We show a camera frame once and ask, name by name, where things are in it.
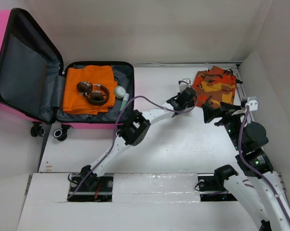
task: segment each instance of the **folded camouflage shorts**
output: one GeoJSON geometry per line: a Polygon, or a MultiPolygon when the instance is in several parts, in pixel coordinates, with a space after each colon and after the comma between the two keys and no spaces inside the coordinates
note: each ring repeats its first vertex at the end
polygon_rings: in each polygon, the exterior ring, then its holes
{"type": "Polygon", "coordinates": [[[197,93],[197,106],[203,104],[219,108],[221,102],[233,104],[239,80],[232,70],[224,70],[213,66],[211,70],[199,71],[195,77],[193,88],[197,93]]]}

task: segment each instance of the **pink suitcase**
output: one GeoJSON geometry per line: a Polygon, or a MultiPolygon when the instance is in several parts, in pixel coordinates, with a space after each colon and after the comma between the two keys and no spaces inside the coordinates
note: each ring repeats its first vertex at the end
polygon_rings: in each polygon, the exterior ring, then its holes
{"type": "MultiPolygon", "coordinates": [[[[126,62],[75,62],[64,70],[63,59],[33,17],[15,8],[0,11],[0,109],[34,123],[32,136],[43,136],[41,123],[61,122],[54,132],[59,141],[67,138],[70,127],[77,129],[113,129],[121,101],[107,113],[68,115],[62,111],[67,69],[86,65],[110,65],[114,78],[123,86],[130,99],[134,97],[134,68],[126,62]]],[[[134,110],[131,104],[120,122],[134,110]]]]}

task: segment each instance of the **headphones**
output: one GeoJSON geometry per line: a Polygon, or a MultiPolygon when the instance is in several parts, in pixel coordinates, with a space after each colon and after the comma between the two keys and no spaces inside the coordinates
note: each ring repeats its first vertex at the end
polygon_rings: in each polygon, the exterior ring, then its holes
{"type": "Polygon", "coordinates": [[[79,95],[86,97],[87,102],[92,105],[103,105],[106,104],[110,98],[110,92],[101,84],[91,84],[90,82],[79,82],[76,86],[79,95]]]}

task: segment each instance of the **black suitcase trim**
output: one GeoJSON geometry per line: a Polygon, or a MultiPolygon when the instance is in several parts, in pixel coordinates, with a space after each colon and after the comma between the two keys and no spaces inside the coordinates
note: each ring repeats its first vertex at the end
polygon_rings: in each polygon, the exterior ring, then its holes
{"type": "MultiPolygon", "coordinates": [[[[37,30],[37,32],[43,37],[43,39],[46,41],[46,43],[49,45],[49,47],[56,54],[56,56],[58,57],[58,59],[60,61],[59,75],[61,75],[61,73],[63,72],[63,58],[62,58],[61,54],[59,53],[59,51],[57,50],[57,48],[55,47],[55,45],[51,42],[51,40],[49,39],[49,37],[42,30],[42,28],[38,25],[38,23],[30,15],[30,13],[27,12],[26,10],[21,9],[21,8],[13,8],[11,10],[11,13],[10,13],[10,16],[9,16],[9,19],[8,19],[8,23],[7,23],[6,32],[5,32],[4,39],[3,39],[3,44],[2,44],[1,49],[0,49],[0,71],[1,71],[2,66],[3,66],[3,63],[4,63],[4,58],[3,57],[5,56],[6,50],[7,50],[7,47],[8,47],[8,40],[9,40],[11,31],[12,31],[12,28],[13,28],[13,22],[14,22],[14,19],[15,19],[16,15],[19,12],[21,12],[27,18],[27,20],[33,25],[33,27],[35,27],[35,29],[37,30]]],[[[54,117],[50,122],[48,122],[48,121],[45,121],[45,120],[43,120],[41,118],[36,117],[35,115],[32,115],[30,113],[27,113],[24,110],[21,110],[21,109],[19,109],[17,107],[14,107],[14,106],[6,103],[5,100],[2,98],[1,94],[0,94],[0,103],[4,104],[6,106],[9,106],[9,107],[11,107],[11,108],[13,108],[13,109],[15,109],[15,110],[23,113],[27,117],[30,117],[32,119],[39,120],[39,121],[44,122],[46,124],[52,124],[52,123],[54,123],[56,121],[56,117],[54,117]]]]}
{"type": "MultiPolygon", "coordinates": [[[[66,69],[65,69],[65,72],[64,72],[64,77],[66,78],[67,76],[67,71],[70,67],[73,67],[75,65],[99,65],[99,66],[109,66],[109,65],[127,65],[129,67],[131,67],[133,69],[133,93],[132,93],[132,98],[134,98],[135,96],[135,78],[134,78],[134,67],[127,63],[127,62],[121,62],[121,61],[79,61],[79,62],[74,62],[74,63],[71,63],[69,64],[66,69]]],[[[75,121],[75,120],[72,120],[72,121],[68,121],[68,120],[65,120],[65,121],[62,121],[62,120],[59,120],[57,118],[57,110],[55,110],[54,112],[54,116],[56,117],[56,120],[60,123],[86,123],[86,124],[115,124],[115,122],[113,121],[104,121],[104,122],[90,122],[90,121],[75,121]]]]}

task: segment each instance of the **orange cloth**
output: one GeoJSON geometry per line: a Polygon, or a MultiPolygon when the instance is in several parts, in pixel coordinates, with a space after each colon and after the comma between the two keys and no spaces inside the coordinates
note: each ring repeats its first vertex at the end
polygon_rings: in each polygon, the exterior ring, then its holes
{"type": "Polygon", "coordinates": [[[117,82],[114,81],[113,70],[110,66],[89,65],[82,69],[69,68],[63,95],[63,111],[74,115],[97,115],[98,112],[106,113],[110,107],[115,105],[116,98],[114,90],[116,87],[117,82]],[[108,102],[100,106],[94,106],[88,103],[86,98],[80,96],[76,89],[76,85],[81,81],[88,81],[92,84],[105,86],[110,92],[108,102]]]}

